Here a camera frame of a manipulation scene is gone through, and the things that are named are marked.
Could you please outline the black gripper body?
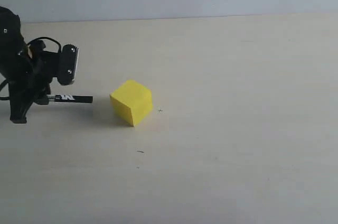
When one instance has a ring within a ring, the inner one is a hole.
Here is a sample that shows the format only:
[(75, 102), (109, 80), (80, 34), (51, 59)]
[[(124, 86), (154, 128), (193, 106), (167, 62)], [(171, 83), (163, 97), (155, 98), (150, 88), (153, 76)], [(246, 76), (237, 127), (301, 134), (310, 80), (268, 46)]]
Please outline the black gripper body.
[(17, 90), (9, 90), (5, 100), (33, 91), (33, 102), (49, 102), (50, 83), (55, 77), (62, 47), (60, 42), (56, 52), (47, 51), (43, 40), (5, 41), (5, 85), (17, 86)]

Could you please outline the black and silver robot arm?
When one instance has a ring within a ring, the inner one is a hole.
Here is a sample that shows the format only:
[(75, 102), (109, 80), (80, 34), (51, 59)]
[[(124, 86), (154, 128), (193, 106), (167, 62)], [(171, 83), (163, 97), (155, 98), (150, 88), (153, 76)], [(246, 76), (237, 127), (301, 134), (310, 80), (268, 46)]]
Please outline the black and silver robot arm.
[(10, 102), (10, 121), (15, 124), (27, 123), (26, 114), (33, 103), (49, 102), (47, 95), (56, 72), (48, 59), (58, 54), (45, 50), (44, 39), (26, 43), (20, 17), (1, 7), (1, 89), (8, 86), (8, 96), (1, 96), (1, 100)]

